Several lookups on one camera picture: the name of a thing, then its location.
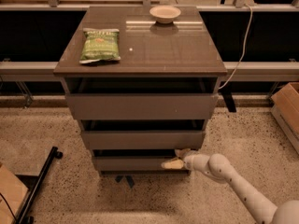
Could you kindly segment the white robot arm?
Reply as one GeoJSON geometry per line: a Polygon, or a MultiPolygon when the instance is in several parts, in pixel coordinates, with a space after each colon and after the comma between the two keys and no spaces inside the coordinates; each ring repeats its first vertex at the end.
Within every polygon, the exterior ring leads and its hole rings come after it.
{"type": "Polygon", "coordinates": [[[216,182],[227,183],[257,224],[299,224],[298,200],[276,206],[240,175],[222,154],[206,155],[190,149],[176,149],[175,154],[175,158],[161,164],[164,169],[185,168],[216,182]]]}

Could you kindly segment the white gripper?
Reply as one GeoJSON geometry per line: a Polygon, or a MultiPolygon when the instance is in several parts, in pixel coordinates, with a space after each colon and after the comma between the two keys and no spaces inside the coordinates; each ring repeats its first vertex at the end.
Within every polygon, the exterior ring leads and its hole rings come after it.
{"type": "Polygon", "coordinates": [[[190,148],[175,149],[176,156],[184,157],[183,160],[174,158],[172,160],[164,161],[161,166],[168,170],[179,170],[185,167],[191,171],[207,172],[209,170],[209,156],[200,153],[193,153],[190,151],[190,148]]]}

